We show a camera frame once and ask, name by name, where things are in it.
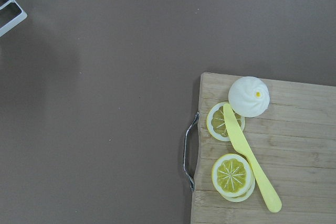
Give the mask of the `upper lemon slice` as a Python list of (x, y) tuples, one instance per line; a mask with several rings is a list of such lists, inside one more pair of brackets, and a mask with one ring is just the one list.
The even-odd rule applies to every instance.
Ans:
[(225, 119), (224, 119), (224, 104), (226, 102), (220, 102), (214, 105), (206, 118), (206, 126), (210, 135), (219, 141), (228, 142), (230, 138), (226, 129)]

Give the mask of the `yellow plastic knife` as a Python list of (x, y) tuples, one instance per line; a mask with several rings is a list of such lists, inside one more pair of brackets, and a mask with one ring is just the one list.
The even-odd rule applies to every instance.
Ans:
[(223, 111), (226, 129), (234, 150), (248, 160), (268, 210), (272, 213), (278, 213), (282, 208), (280, 197), (259, 165), (229, 103), (224, 104)]

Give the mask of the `white steamed bun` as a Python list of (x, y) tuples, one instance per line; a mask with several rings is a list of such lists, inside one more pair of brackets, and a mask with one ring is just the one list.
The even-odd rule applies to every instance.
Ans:
[(254, 118), (268, 109), (270, 95), (266, 84), (260, 79), (241, 77), (231, 85), (228, 100), (237, 114)]

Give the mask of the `bottom lemon slice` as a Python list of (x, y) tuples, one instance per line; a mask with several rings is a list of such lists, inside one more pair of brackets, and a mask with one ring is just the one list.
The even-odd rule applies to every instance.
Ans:
[(231, 202), (242, 202), (252, 195), (252, 193), (255, 189), (255, 183), (256, 183), (256, 180), (255, 180), (254, 174), (252, 174), (251, 175), (251, 186), (249, 187), (249, 189), (245, 193), (243, 193), (242, 195), (239, 195), (237, 197), (227, 197), (223, 194), (221, 194), (221, 196), (223, 198), (225, 198), (226, 200), (231, 201)]

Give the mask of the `bamboo cutting board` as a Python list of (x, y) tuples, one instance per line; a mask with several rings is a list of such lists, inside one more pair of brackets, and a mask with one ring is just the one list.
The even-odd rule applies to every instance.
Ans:
[(282, 208), (268, 210), (260, 190), (242, 202), (224, 199), (214, 188), (215, 161), (234, 149), (206, 128), (210, 109), (227, 101), (236, 76), (201, 75), (199, 149), (191, 223), (335, 223), (335, 87), (265, 80), (268, 109), (247, 118), (244, 135), (279, 195)]

